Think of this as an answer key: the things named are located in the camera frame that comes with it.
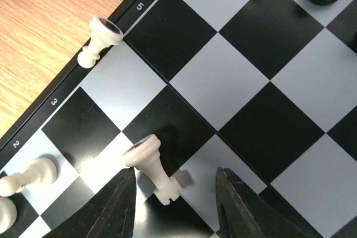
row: wood grain surface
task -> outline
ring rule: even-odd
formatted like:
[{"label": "wood grain surface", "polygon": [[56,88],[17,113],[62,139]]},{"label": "wood grain surface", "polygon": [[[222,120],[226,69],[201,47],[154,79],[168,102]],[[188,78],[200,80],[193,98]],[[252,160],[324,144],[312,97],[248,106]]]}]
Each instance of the wood grain surface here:
[{"label": "wood grain surface", "polygon": [[0,0],[0,137],[122,0]]}]

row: fallen white pawn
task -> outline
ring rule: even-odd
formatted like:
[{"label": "fallen white pawn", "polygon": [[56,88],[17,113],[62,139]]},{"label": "fallen white pawn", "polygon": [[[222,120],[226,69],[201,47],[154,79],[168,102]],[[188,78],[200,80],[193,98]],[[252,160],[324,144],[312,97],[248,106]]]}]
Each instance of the fallen white pawn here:
[{"label": "fallen white pawn", "polygon": [[161,141],[156,135],[149,135],[124,154],[123,159],[127,167],[135,167],[145,173],[155,184],[154,194],[165,206],[170,204],[170,199],[177,200],[181,194],[182,187],[175,177],[168,177],[160,161],[158,151]]},{"label": "fallen white pawn", "polygon": [[0,196],[19,193],[27,186],[50,185],[57,177],[55,164],[47,158],[33,160],[23,173],[15,173],[0,179]]},{"label": "fallen white pawn", "polygon": [[15,204],[5,197],[0,197],[0,234],[12,227],[17,218]]},{"label": "fallen white pawn", "polygon": [[118,45],[124,38],[123,32],[111,21],[95,16],[89,22],[91,38],[87,46],[77,56],[78,64],[86,69],[92,68],[99,60],[99,53],[106,47]]}]

